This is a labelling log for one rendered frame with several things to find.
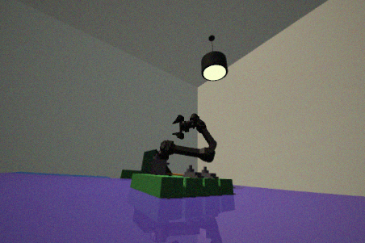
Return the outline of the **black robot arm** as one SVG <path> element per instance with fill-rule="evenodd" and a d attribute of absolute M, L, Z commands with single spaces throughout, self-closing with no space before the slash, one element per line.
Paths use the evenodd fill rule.
<path fill-rule="evenodd" d="M 164 140 L 161 142 L 160 150 L 158 151 L 163 160 L 169 160 L 169 155 L 179 154 L 189 157 L 197 157 L 207 163 L 212 163 L 215 157 L 216 141 L 213 139 L 209 131 L 207 130 L 205 122 L 203 122 L 199 116 L 194 113 L 191 115 L 190 120 L 187 121 L 188 128 L 195 128 L 201 133 L 204 139 L 209 144 L 208 148 L 194 149 L 184 146 L 175 145 L 172 140 Z"/>

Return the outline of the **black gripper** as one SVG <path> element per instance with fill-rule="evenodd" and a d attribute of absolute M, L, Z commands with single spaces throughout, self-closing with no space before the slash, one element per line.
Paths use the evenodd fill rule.
<path fill-rule="evenodd" d="M 172 135 L 176 135 L 177 138 L 179 138 L 181 140 L 184 139 L 183 130 L 189 129 L 187 127 L 187 121 L 184 121 L 184 122 L 183 121 L 184 121 L 184 117 L 182 115 L 178 115 L 177 119 L 172 123 L 172 124 L 179 123 L 180 132 L 172 133 Z"/>

